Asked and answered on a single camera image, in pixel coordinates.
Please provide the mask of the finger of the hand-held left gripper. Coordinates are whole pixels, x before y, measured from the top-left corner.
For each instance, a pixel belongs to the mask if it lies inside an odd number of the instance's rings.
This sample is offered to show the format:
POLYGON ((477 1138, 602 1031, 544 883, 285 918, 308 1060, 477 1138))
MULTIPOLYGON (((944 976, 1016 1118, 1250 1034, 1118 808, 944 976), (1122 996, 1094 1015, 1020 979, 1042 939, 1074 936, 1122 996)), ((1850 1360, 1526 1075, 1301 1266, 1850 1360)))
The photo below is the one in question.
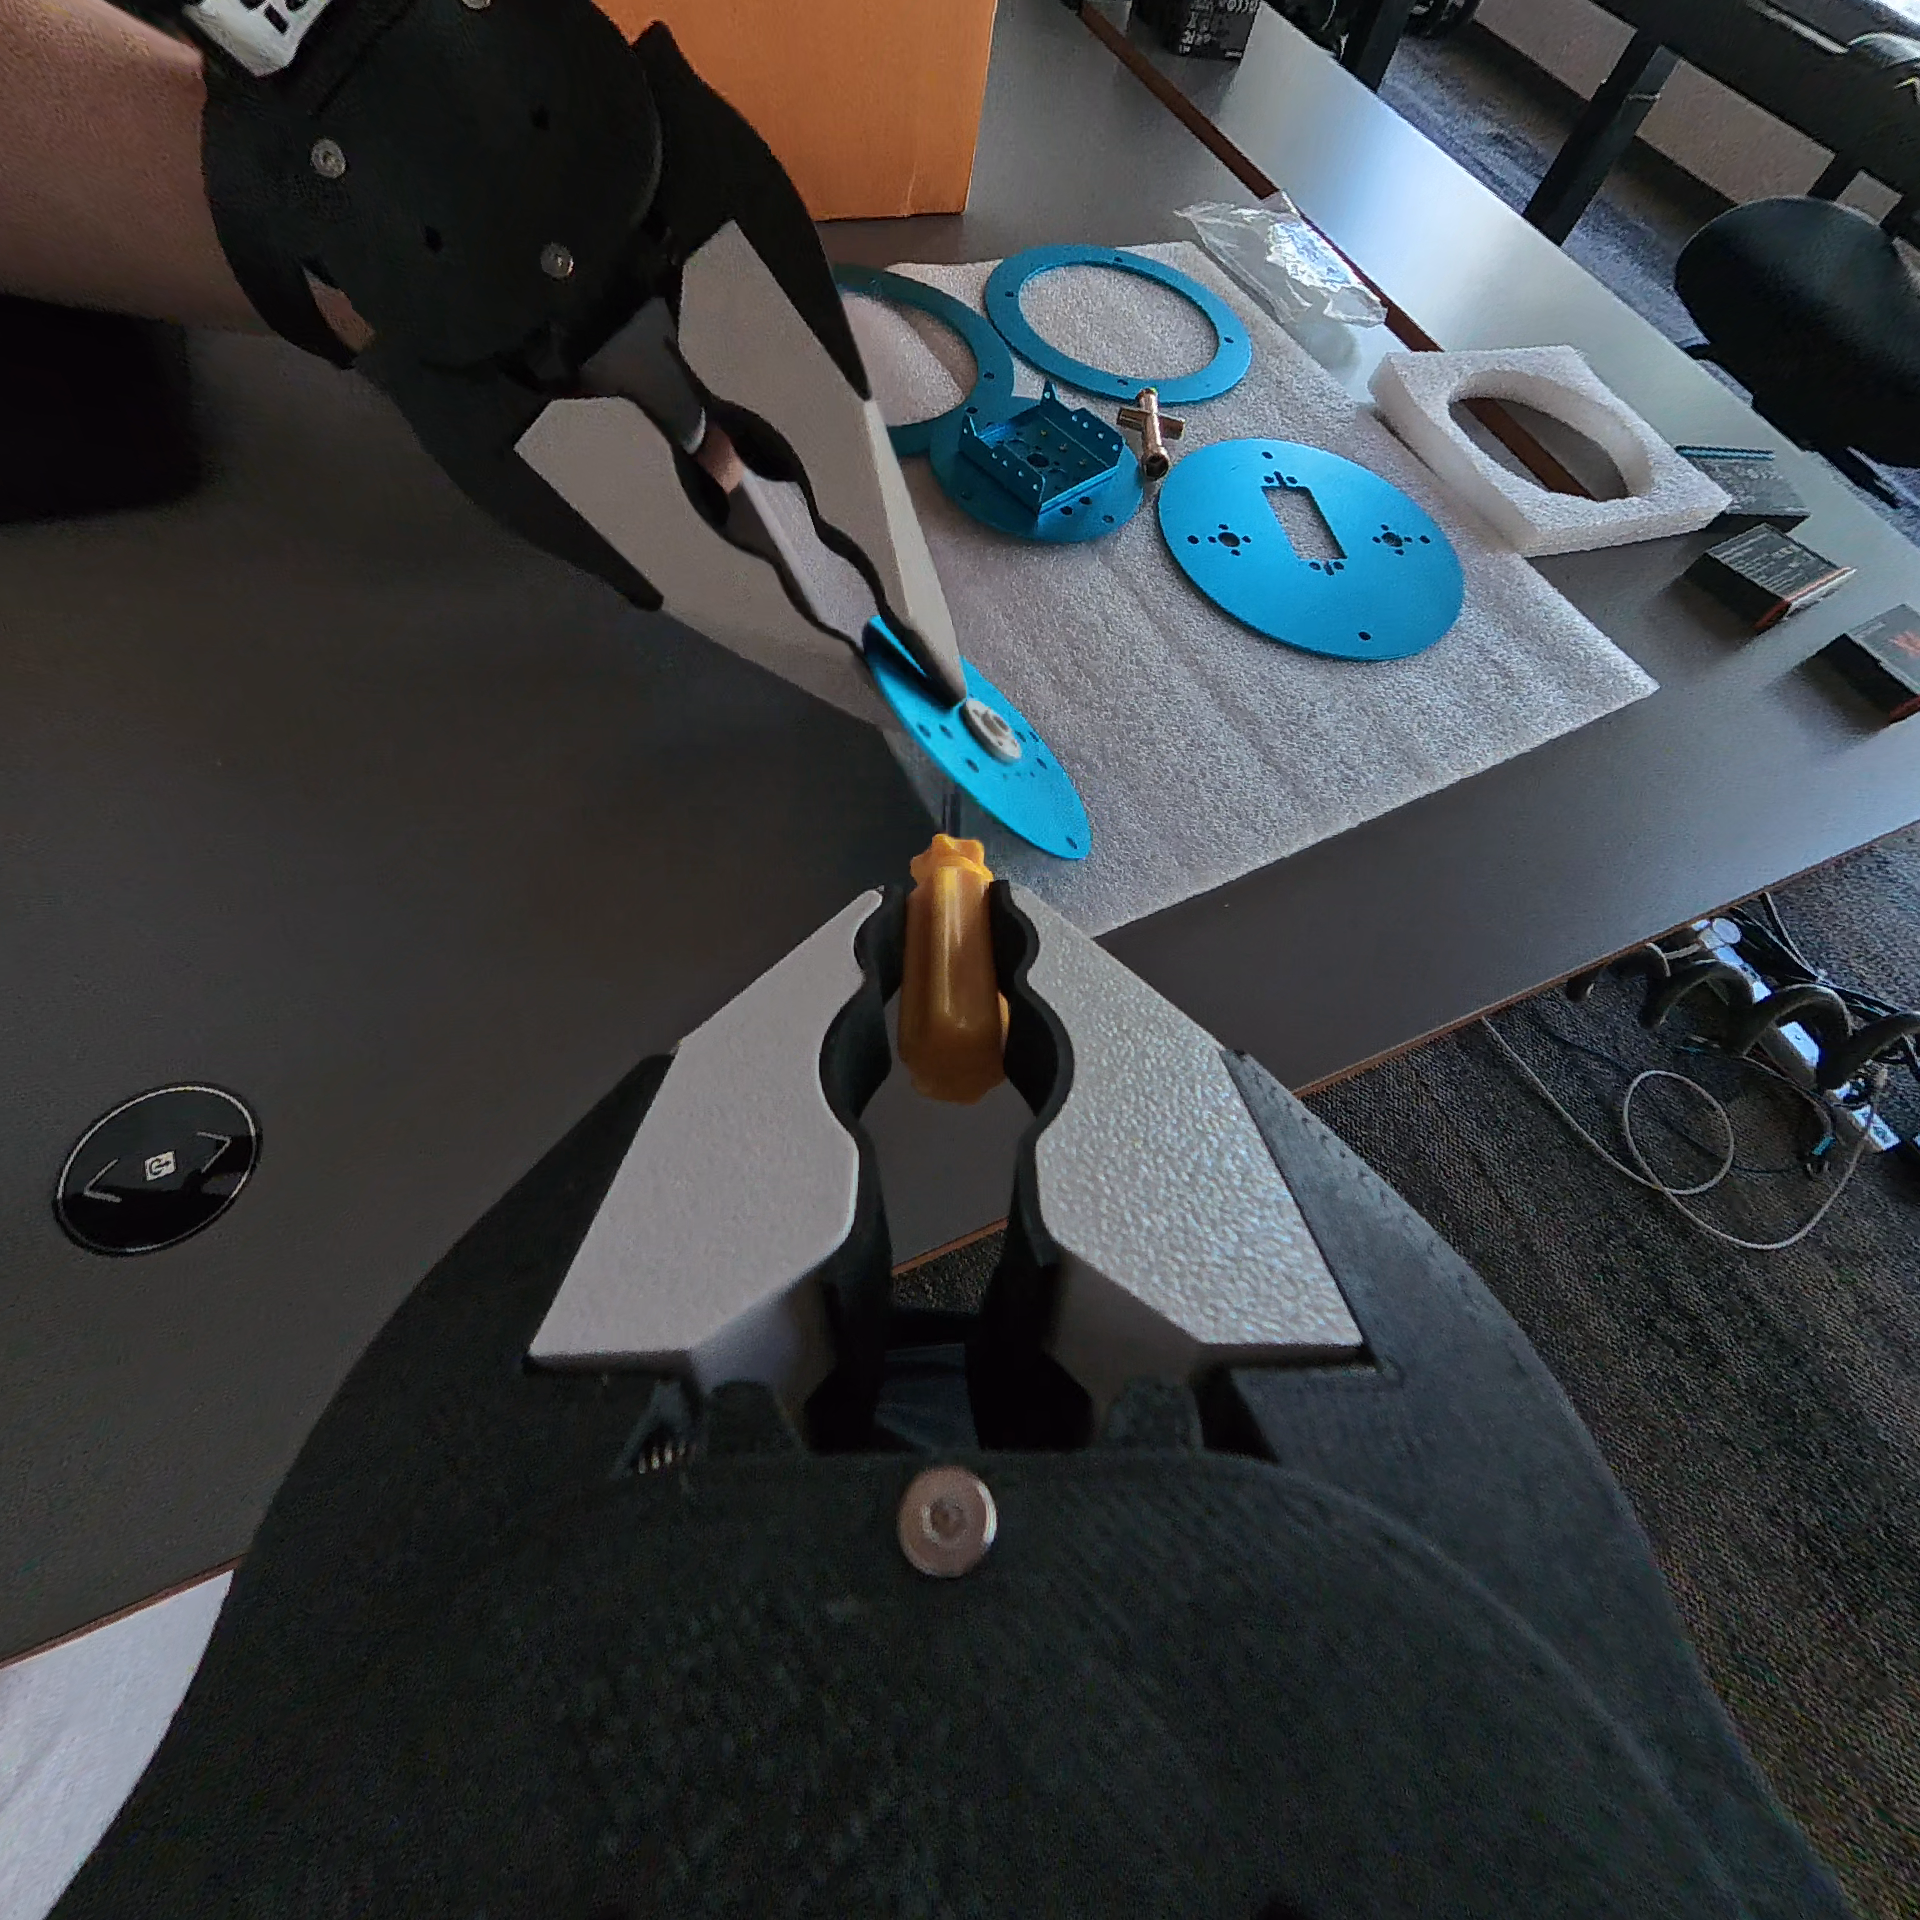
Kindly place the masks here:
POLYGON ((684 266, 678 352, 709 401, 792 451, 820 531, 853 543, 893 633, 944 698, 966 698, 944 588, 865 367, 846 372, 833 359, 738 225, 684 266))
POLYGON ((854 647, 876 598, 814 536, 797 487, 749 474, 730 496, 726 526, 714 529, 668 438, 625 399, 550 401, 516 454, 682 627, 861 722, 883 721, 854 647))

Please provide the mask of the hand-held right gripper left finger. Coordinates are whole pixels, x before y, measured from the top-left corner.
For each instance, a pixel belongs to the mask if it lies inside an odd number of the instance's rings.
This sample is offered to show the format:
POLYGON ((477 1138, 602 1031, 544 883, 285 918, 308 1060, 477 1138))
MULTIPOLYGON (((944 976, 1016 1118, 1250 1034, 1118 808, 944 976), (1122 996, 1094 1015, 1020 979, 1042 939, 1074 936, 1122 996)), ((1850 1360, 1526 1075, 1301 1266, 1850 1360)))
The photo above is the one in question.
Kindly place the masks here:
POLYGON ((893 1065, 900 945, 904 900, 866 891, 684 1038, 532 1362, 872 1415, 891 1244, 859 1118, 893 1065))

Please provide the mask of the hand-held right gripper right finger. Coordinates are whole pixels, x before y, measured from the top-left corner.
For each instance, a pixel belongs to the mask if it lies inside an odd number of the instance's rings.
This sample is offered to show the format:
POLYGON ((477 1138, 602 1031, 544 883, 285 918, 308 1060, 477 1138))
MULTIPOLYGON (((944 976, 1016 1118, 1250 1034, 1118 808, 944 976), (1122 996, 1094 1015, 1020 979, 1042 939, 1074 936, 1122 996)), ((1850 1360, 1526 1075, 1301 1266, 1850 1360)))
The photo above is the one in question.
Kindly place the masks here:
POLYGON ((997 891, 997 975, 1032 1112, 997 1360, 1070 1382, 1092 1420, 1138 1378, 1361 1360, 1227 1051, 1027 890, 997 891))

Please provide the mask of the yellow handled screwdriver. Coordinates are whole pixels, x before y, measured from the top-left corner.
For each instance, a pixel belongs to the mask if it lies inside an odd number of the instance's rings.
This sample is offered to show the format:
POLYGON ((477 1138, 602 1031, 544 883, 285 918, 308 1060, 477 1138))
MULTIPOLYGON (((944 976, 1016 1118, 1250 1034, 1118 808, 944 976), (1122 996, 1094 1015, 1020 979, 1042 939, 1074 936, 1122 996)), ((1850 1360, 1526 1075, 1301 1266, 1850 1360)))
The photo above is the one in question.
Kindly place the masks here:
POLYGON ((986 849, 950 786, 928 849, 909 864, 896 1054, 923 1098, 970 1106, 1003 1081, 1008 1009, 998 988, 986 849))

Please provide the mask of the small blue round plate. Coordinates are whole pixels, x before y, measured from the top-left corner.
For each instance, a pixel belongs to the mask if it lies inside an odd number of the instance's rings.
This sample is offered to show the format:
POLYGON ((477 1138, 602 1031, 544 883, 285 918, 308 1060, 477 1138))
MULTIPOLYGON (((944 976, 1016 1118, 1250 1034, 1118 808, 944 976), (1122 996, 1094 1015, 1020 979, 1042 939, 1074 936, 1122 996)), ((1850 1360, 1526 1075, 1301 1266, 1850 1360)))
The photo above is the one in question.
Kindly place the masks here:
POLYGON ((1086 808, 1040 732, 1008 696, 971 663, 962 663, 966 698, 998 710, 1018 728, 1025 756, 1001 764, 986 754, 958 716, 962 702, 949 702, 915 666, 883 617, 872 617, 861 633, 872 682, 893 716, 893 746, 904 764, 939 809, 944 796, 964 796, 974 811, 1051 858, 1086 860, 1090 827, 1086 808))

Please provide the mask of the grey desk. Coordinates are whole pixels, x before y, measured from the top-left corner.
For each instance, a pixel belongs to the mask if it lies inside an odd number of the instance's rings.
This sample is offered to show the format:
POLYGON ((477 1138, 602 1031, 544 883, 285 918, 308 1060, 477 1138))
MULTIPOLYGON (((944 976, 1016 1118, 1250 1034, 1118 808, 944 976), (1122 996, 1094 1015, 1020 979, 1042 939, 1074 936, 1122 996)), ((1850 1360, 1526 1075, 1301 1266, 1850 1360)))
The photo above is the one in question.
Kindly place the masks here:
POLYGON ((1801 466, 1809 494, 1833 478, 1268 11, 1237 66, 1138 43, 1097 6, 1083 6, 1082 19, 1243 185, 1289 192, 1430 343, 1576 345, 1669 440, 1773 449, 1801 466))
MULTIPOLYGON (((893 724, 516 538, 362 375, 185 350, 190 494, 4 529, 8 1659, 244 1554, 422 1273, 934 815, 893 724), (171 1087, 251 1106, 251 1178, 80 1249, 69 1150, 171 1087)), ((1801 663, 1916 556, 1813 496, 1833 606, 1744 639, 1702 536, 1548 561, 1652 696, 1101 942, 1310 1089, 1913 826, 1916 724, 1801 663)))

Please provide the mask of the round black desk grommet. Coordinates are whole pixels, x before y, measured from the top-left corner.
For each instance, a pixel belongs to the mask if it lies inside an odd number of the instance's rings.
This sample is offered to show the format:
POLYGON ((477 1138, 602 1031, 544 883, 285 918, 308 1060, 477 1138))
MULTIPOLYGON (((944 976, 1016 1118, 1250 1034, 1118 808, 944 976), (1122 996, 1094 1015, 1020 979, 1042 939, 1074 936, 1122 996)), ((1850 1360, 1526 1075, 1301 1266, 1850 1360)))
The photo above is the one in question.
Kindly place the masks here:
POLYGON ((56 1184, 56 1219, 93 1256, 157 1252, 228 1209, 259 1150, 251 1106, 224 1089, 133 1095, 69 1150, 56 1184))

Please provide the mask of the orange cardboard box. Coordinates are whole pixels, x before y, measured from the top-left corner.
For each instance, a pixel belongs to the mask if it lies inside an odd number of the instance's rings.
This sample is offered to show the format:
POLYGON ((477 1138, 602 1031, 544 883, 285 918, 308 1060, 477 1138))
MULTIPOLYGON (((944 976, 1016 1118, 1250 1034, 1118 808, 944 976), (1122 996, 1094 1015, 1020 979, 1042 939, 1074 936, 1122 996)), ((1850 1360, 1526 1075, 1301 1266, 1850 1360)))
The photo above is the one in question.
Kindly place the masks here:
POLYGON ((962 214, 994 3, 606 3, 662 22, 766 139, 819 219, 962 214))

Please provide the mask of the white foam sheet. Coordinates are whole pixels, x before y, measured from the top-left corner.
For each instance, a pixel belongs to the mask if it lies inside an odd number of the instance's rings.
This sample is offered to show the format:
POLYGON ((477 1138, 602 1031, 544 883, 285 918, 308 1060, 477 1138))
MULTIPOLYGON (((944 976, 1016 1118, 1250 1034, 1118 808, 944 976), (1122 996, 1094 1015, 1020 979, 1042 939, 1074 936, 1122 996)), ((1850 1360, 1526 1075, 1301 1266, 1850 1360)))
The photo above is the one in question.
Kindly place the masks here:
POLYGON ((1188 417, 1192 438, 1208 447, 1276 426, 1374 470, 1457 545, 1466 609, 1412 658, 1305 657, 1193 590, 1149 513, 1090 545, 1032 545, 962 515, 925 462, 905 464, 966 658, 1064 753, 1092 827, 1083 863, 998 836, 993 864, 1090 934, 1474 777, 1658 689, 1200 248, 1138 255, 1196 276, 1252 322, 1248 378, 1188 417))

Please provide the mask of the clear plastic bag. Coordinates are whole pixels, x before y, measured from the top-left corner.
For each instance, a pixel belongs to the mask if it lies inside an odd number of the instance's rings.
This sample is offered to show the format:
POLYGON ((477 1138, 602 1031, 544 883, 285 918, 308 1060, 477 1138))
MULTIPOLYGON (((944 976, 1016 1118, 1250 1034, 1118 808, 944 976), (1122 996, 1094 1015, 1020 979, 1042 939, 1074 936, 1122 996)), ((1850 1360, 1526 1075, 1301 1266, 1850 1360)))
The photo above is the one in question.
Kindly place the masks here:
POLYGON ((1387 321, 1380 298, 1283 191, 1254 206, 1200 202, 1180 208, 1200 248, 1281 326, 1337 322, 1353 329, 1387 321))

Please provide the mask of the small black box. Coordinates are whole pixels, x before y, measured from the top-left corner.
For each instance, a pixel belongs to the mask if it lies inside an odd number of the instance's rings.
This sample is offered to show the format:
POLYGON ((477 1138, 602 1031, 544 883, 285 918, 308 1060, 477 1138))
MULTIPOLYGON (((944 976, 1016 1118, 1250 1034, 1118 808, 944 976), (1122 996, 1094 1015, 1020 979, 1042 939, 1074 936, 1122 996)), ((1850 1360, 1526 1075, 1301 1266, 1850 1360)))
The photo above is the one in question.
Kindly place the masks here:
POLYGON ((1238 62, 1261 11, 1257 0, 1134 3, 1134 23, 1174 58, 1238 62))

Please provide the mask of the brown wooden table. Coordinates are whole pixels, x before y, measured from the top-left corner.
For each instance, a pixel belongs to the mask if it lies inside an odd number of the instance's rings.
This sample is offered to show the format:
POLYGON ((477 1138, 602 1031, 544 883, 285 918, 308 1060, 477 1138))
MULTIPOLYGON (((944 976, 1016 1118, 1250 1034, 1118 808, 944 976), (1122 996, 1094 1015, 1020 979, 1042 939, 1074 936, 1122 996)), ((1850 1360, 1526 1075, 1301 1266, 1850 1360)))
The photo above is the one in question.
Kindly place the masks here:
POLYGON ((1588 97, 1526 219, 1569 238, 1628 147, 1652 145, 1728 202, 1864 206, 1916 240, 1916 6, 1488 6, 1523 56, 1588 97))

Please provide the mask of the white shirt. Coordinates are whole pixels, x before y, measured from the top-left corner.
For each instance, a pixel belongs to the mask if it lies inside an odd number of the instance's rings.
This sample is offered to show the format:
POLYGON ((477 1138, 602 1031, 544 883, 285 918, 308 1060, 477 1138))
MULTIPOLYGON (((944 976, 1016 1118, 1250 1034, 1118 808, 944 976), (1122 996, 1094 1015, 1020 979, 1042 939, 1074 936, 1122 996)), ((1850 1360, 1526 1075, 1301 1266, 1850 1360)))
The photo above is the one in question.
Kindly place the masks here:
POLYGON ((3 1916, 42 1918, 106 1835, 202 1665, 230 1576, 3 1670, 3 1916))

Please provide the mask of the blue disc with bracket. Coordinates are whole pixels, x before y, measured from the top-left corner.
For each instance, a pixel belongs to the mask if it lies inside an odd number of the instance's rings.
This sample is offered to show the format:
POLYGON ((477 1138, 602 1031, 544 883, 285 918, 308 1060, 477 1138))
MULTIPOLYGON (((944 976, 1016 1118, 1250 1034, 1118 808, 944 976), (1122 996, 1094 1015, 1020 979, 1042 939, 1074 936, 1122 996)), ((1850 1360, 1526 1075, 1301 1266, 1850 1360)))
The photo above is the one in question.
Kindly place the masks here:
POLYGON ((997 534, 1045 545, 1115 536, 1142 505, 1138 459, 1086 408, 1042 399, 989 419, 966 404, 938 424, 928 462, 949 502, 997 534))

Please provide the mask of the white foam frame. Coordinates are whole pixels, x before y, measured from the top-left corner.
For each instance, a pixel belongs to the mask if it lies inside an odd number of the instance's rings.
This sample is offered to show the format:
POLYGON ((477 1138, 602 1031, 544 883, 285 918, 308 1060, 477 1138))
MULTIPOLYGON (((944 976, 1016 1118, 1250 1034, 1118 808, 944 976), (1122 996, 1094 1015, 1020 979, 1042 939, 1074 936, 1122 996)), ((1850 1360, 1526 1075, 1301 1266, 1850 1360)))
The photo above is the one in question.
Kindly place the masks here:
POLYGON ((1525 558, 1692 536, 1733 499, 1601 382, 1577 347, 1395 352, 1371 378, 1380 419, 1434 476, 1525 558), (1459 401, 1517 401, 1602 449, 1626 491, 1584 499, 1546 491, 1501 470, 1451 419, 1459 401))

